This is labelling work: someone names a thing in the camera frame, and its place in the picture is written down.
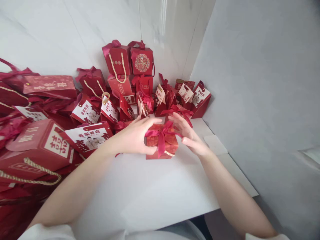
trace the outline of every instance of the left hand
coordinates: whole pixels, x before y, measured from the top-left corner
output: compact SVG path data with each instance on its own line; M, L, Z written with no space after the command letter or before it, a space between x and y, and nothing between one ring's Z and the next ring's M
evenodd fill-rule
M140 153L154 154L157 147L148 147L144 144L144 135L154 123L160 123L159 118L135 119L129 126L109 138L99 148L106 153Z

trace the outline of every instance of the marble wall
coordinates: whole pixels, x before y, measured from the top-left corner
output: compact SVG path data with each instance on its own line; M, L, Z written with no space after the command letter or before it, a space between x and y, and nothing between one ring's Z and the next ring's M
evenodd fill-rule
M41 75L108 69L101 47L143 40L158 72L188 80L215 0L0 0L0 57ZM0 72L9 71L0 64Z

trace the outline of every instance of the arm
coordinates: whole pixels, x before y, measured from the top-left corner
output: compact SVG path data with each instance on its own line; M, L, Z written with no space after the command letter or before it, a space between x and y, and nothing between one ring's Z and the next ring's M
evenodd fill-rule
M260 238L276 236L276 231L257 203L202 142L187 121L176 113L169 119L179 128L183 136L182 143L199 157L223 214L237 232L242 237L246 233Z
M28 228L38 223L50 227L74 221L87 206L117 153L154 154L157 147L147 147L144 135L157 122L161 119L136 119L105 141L54 190Z

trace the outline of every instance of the red satin bow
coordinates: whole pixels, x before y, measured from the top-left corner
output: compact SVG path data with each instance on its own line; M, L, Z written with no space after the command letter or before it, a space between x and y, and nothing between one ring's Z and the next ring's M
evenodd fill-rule
M181 110L180 108L178 108L177 107L177 105L171 105L171 109L168 109L168 110L163 110L162 112L161 112L161 114L173 114L174 112L176 112L176 113L181 113L182 114L182 116L184 116L184 118L186 119L186 121L189 123L189 125L190 125L190 127L192 127L193 128L193 126L192 126L192 123L190 122L190 119L189 119L189 117L190 116L193 116L193 112L192 111L190 111L190 110Z
M182 135L177 132L170 132L169 129L173 127L173 122L168 121L163 125L163 128L160 130L148 130L147 133L145 134L145 137L152 137L152 136L158 136L158 158L160 158L165 150L166 150L166 145L165 145L165 135L178 135L179 137L182 138Z

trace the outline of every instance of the right hand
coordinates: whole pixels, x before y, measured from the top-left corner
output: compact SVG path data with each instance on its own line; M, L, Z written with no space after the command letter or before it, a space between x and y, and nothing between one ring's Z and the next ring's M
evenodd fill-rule
M174 112L173 116L168 116L168 119L174 123L183 136L181 142L187 145L194 154L197 156L206 156L212 153L210 148L200 139L188 122L178 113Z

